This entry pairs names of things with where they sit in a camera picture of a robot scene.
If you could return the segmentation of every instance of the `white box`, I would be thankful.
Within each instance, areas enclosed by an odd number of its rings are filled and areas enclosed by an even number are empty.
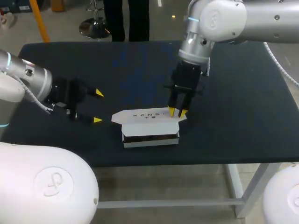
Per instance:
[[[125,148],[173,145],[178,144],[178,123],[187,118],[179,118],[178,112],[171,117],[167,107],[125,110],[114,114],[111,121],[121,124]]]

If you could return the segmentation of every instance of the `gray floor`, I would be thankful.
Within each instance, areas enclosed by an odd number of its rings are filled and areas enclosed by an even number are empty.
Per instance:
[[[184,33],[183,16],[189,0],[150,1],[150,39],[180,40]],[[42,12],[50,39],[56,41],[95,41],[82,37],[78,25],[91,17],[85,11],[88,0],[67,2],[65,13],[53,13],[50,9]],[[128,31],[128,6],[124,1],[125,29]],[[42,42],[32,14],[17,15],[16,24],[8,31],[0,31],[0,48],[18,54],[26,43]],[[299,81],[297,70],[299,45],[271,45],[279,61]],[[286,81],[297,104],[299,91]],[[244,188],[251,180],[258,164],[239,165]],[[226,179],[222,165],[159,166],[140,168],[99,168],[95,173],[100,183],[100,199],[180,199],[227,197]],[[203,224],[244,224],[236,219],[232,207],[187,207],[187,208],[145,208],[99,210],[92,224],[120,223],[203,223]],[[246,224],[264,224],[261,200],[246,218]]]

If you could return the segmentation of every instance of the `black table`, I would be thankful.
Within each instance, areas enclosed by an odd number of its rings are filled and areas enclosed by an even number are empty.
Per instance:
[[[167,106],[163,88],[176,65],[180,42],[58,42],[28,44],[20,57],[54,77],[81,77],[104,99],[87,98],[82,113],[104,121],[72,123],[23,101],[3,136],[15,144],[68,149],[92,167],[171,164],[270,163],[299,160],[299,112],[261,43],[215,46],[204,95],[180,122],[174,146],[123,148],[121,110]]]

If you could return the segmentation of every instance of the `person's leg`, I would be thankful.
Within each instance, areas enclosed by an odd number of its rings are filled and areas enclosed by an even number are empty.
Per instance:
[[[130,9],[129,41],[149,41],[149,0],[128,0]]]
[[[104,11],[112,41],[125,41],[122,0],[104,0]]]

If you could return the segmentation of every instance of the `cable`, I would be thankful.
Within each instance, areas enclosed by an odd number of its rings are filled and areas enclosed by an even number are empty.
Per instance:
[[[43,105],[41,102],[39,102],[39,100],[36,98],[36,96],[31,92],[31,90],[22,82],[22,80],[15,76],[12,75],[12,78],[14,78],[15,80],[17,80],[24,88],[24,90],[26,91],[26,93],[33,99],[33,103],[36,103],[42,110],[46,111],[48,114],[51,114],[51,112],[53,111],[53,109],[46,107],[45,105]]]
[[[211,58],[209,58],[209,61],[207,62],[206,76],[210,75],[210,68],[211,68]]]
[[[278,62],[278,60],[276,59],[276,57],[275,57],[274,54],[272,53],[272,51],[271,51],[269,45],[267,44],[267,42],[264,42],[263,44],[264,44],[264,46],[266,47],[266,50],[267,50],[267,52],[269,53],[270,57],[272,58],[272,60],[274,61],[274,63],[277,65],[277,67],[278,67],[279,70],[281,71],[281,73],[282,73],[283,75],[285,75],[288,79],[290,79],[290,81],[291,81],[292,83],[294,83],[294,84],[299,88],[299,83],[296,82],[296,80],[293,79],[293,78],[292,78],[292,77],[291,77],[291,76],[284,70],[284,68],[281,66],[281,64]]]

